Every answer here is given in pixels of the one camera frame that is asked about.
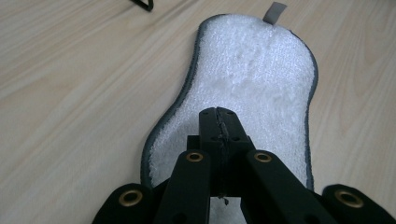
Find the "wooden surface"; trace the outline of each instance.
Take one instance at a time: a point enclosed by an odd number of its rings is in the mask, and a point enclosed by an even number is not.
[[[91,223],[188,71],[204,19],[271,1],[0,0],[0,223]],[[280,1],[312,49],[316,191],[342,183],[396,216],[396,2]]]

